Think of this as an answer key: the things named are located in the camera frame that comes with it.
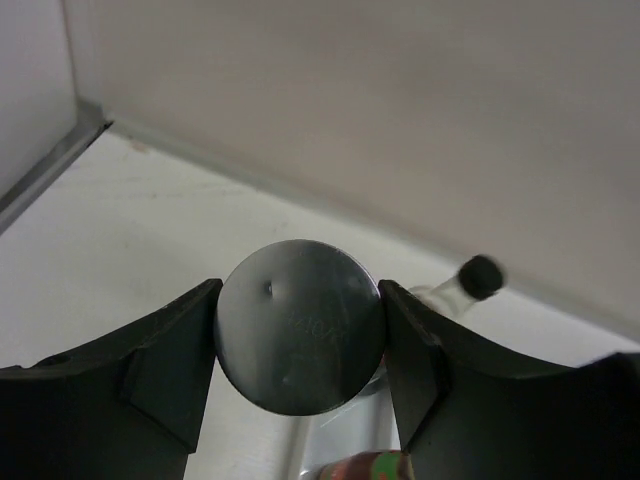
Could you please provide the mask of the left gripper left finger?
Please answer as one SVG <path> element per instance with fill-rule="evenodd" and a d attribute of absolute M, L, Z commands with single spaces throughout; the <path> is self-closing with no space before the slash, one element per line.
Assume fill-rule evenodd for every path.
<path fill-rule="evenodd" d="M 210 279 L 159 310 L 1 371 L 4 479 L 181 479 L 216 359 Z"/>

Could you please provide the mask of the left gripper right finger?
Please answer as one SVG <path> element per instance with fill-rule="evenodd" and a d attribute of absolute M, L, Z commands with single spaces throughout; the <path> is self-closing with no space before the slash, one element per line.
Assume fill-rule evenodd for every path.
<path fill-rule="evenodd" d="M 635 479 L 639 357 L 568 367 L 503 347 L 379 285 L 401 447 L 419 479 Z"/>

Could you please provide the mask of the dark soy sauce bottle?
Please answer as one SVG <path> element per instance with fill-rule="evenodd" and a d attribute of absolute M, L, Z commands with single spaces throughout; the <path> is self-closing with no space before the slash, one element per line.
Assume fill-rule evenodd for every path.
<path fill-rule="evenodd" d="M 476 255 L 440 285 L 414 286 L 409 292 L 436 313 L 462 323 L 470 309 L 496 295 L 505 283 L 506 274 L 495 259 Z"/>

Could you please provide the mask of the white granule jar blue label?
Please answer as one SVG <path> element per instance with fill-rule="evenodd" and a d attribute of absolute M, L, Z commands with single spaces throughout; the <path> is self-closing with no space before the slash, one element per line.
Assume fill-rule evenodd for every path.
<path fill-rule="evenodd" d="M 312 416 L 346 404 L 384 352 L 380 291 L 343 250 L 306 239 L 263 247 L 224 281 L 213 335 L 221 368 L 248 401 Z"/>

